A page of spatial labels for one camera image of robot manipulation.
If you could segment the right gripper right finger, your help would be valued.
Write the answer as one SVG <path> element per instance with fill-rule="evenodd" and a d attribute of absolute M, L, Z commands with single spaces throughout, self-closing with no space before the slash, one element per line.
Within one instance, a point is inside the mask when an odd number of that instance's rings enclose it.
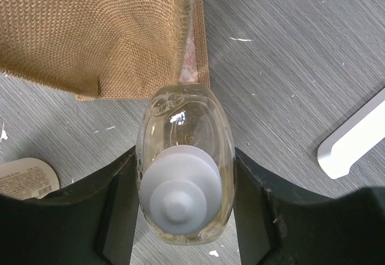
<path fill-rule="evenodd" d="M 234 215 L 242 264 L 383 264 L 384 189 L 329 198 L 236 150 Z"/>

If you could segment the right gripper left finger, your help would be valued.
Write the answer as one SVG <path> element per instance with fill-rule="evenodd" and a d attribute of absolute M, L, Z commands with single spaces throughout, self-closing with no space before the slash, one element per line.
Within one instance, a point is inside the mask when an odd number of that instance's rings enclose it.
<path fill-rule="evenodd" d="M 44 198 L 1 197 L 2 264 L 129 264 L 135 150 Z"/>

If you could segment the clear amber liquid bottle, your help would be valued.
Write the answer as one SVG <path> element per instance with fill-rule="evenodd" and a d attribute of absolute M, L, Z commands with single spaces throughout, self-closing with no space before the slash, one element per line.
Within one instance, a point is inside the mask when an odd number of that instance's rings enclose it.
<path fill-rule="evenodd" d="M 137 190 L 148 224 L 172 245 L 215 241 L 235 197 L 235 146 L 224 109 L 202 84 L 155 93 L 137 144 Z"/>

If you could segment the brown canvas bag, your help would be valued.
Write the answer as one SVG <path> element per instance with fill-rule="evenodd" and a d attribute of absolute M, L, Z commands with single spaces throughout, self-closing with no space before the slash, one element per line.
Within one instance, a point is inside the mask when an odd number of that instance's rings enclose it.
<path fill-rule="evenodd" d="M 209 85 L 203 0 L 1 0 L 1 73 L 81 100 Z"/>

